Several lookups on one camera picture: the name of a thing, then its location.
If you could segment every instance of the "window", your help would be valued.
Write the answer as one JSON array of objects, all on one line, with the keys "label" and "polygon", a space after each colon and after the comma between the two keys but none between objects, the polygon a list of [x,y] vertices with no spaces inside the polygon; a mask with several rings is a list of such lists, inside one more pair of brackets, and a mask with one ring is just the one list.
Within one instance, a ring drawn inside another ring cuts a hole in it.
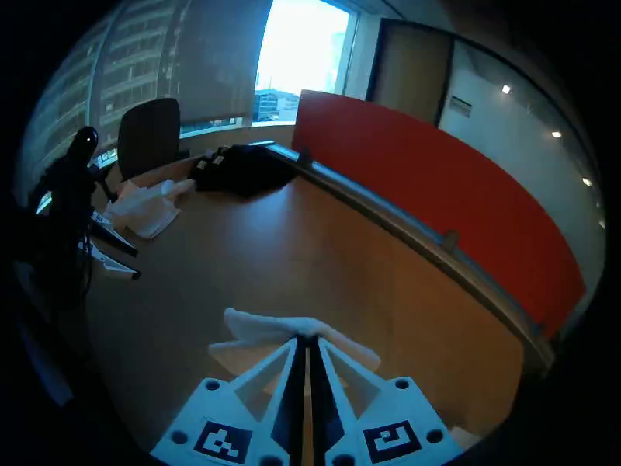
[{"label": "window", "polygon": [[302,89],[341,93],[355,27],[353,14],[322,0],[274,0],[252,121],[294,121]]}]

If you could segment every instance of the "desk surface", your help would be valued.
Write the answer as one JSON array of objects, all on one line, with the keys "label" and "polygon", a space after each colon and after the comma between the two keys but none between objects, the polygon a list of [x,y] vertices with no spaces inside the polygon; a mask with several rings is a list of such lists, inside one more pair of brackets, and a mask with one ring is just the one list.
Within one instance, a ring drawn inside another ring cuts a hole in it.
[{"label": "desk surface", "polygon": [[301,178],[248,202],[191,193],[178,205],[154,240],[124,232],[140,254],[122,259],[142,277],[96,277],[87,302],[96,363],[145,450],[200,380],[231,378],[207,354],[231,339],[229,306],[327,322],[380,355],[380,376],[412,377],[448,426],[485,434],[507,416],[521,343],[352,208]]}]

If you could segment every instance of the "white cloth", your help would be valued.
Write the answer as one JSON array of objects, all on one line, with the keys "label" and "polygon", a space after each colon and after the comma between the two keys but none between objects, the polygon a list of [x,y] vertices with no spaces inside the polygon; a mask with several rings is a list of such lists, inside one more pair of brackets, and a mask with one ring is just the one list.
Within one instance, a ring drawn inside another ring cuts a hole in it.
[{"label": "white cloth", "polygon": [[175,183],[170,179],[151,188],[139,188],[131,181],[123,185],[119,199],[108,202],[103,216],[117,231],[128,227],[136,235],[151,239],[159,235],[179,214],[174,199],[192,190],[193,179]]},{"label": "white cloth", "polygon": [[[381,359],[374,351],[347,338],[330,325],[310,317],[268,317],[227,308],[224,323],[236,341],[209,345],[209,354],[232,374],[240,375],[276,351],[295,335],[319,335],[369,370]],[[266,387],[271,392],[274,385]]]}]

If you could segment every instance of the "red partition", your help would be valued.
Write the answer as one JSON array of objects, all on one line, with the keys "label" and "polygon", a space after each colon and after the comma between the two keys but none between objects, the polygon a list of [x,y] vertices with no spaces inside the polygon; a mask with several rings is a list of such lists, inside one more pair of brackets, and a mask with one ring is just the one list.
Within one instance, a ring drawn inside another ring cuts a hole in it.
[{"label": "red partition", "polygon": [[565,238],[489,158],[430,124],[373,103],[304,91],[293,149],[365,186],[459,247],[552,336],[585,292]]}]

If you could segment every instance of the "office chair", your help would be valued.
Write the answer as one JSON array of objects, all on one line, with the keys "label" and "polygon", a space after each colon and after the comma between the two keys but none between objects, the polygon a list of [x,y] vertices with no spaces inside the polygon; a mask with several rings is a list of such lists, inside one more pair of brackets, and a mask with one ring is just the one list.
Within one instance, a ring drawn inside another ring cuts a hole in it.
[{"label": "office chair", "polygon": [[175,99],[156,99],[128,110],[121,119],[117,155],[123,181],[180,160],[181,117]]}]

